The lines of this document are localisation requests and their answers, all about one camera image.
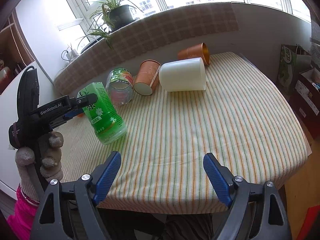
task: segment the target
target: white flower on label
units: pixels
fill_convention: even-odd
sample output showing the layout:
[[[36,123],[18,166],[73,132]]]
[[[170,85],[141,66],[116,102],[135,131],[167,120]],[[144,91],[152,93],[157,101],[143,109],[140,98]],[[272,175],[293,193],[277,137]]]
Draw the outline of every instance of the white flower on label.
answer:
[[[103,111],[102,111],[101,108],[98,108],[98,109],[96,110],[96,114],[97,114],[98,116],[102,115],[102,113],[103,113]]]

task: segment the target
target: spider plant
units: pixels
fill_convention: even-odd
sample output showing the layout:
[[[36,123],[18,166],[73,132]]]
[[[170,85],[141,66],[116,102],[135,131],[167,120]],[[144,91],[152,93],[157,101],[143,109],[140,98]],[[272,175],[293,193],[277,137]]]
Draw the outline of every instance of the spider plant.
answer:
[[[107,45],[110,49],[113,49],[111,45],[111,37],[109,36],[109,32],[106,32],[106,29],[108,27],[115,27],[113,22],[109,18],[109,14],[114,9],[120,7],[120,3],[123,0],[102,0],[102,1],[94,1],[94,3],[99,3],[100,5],[97,7],[97,9],[89,15],[89,19],[93,19],[92,24],[90,25],[88,31],[92,31],[91,33],[87,34],[85,37],[88,36],[101,36],[105,38]],[[98,25],[97,21],[101,18],[103,20],[103,23],[101,25]]]

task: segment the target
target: clear plastic bottle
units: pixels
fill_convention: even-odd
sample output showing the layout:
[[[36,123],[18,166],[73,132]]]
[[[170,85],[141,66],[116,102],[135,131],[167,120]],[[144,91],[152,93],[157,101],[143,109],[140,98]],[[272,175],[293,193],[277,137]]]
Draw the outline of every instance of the clear plastic bottle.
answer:
[[[133,77],[124,68],[116,68],[107,78],[106,91],[114,106],[123,106],[133,97]]]
[[[88,117],[95,135],[103,145],[119,139],[127,131],[127,126],[111,104],[102,82],[91,83],[81,89],[78,97],[94,93],[98,96],[96,103],[84,107],[84,113]]]

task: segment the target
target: table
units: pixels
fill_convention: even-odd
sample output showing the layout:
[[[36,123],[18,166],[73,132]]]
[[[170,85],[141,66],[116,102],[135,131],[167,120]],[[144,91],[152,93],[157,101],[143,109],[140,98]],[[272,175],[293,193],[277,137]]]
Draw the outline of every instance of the table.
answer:
[[[193,214],[225,210],[202,165],[212,152],[248,182],[279,188],[311,153],[291,108],[274,84],[234,53],[211,56],[206,91],[137,93],[117,107],[128,127],[103,146],[87,118],[58,128],[63,181],[78,179],[117,150],[122,164],[101,208]]]

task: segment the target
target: cardboard box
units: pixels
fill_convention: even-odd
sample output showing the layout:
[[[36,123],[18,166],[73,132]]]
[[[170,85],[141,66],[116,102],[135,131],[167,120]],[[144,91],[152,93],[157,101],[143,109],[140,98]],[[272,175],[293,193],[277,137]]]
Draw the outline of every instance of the cardboard box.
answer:
[[[293,92],[299,73],[310,69],[311,55],[299,46],[281,45],[277,86],[288,95]]]
[[[320,92],[312,85],[317,75],[320,76],[320,71],[316,68],[301,72],[289,99],[289,105],[314,139],[320,134]]]

